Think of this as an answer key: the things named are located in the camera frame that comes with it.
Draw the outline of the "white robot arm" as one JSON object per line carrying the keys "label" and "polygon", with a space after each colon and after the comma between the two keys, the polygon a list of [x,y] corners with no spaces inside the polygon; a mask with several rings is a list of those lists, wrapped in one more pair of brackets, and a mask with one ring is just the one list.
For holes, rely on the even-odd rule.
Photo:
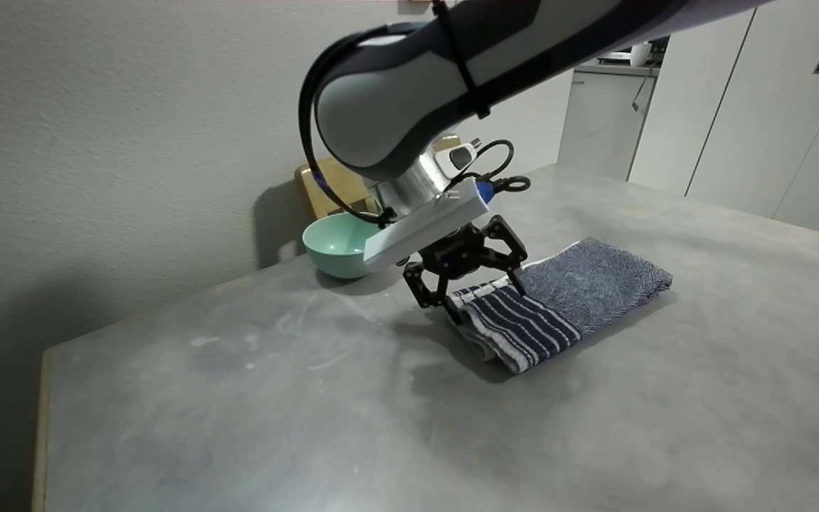
{"label": "white robot arm", "polygon": [[378,189],[368,268],[403,268],[416,302],[480,268],[514,272],[525,246],[490,211],[496,185],[434,149],[470,115],[596,54],[723,20],[767,0],[437,0],[426,23],[331,43],[298,90],[301,149]]}

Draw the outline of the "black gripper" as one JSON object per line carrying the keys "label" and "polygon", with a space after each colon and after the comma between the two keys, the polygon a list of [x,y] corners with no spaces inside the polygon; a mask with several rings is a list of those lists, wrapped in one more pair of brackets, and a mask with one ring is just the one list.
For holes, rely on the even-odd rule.
{"label": "black gripper", "polygon": [[491,268],[503,270],[511,286],[525,296],[518,279],[524,260],[525,245],[503,216],[491,216],[483,228],[463,225],[423,246],[422,259],[403,268],[403,280],[422,307],[444,307],[453,324],[470,324],[470,313],[457,297],[447,296],[447,286],[460,275]]}

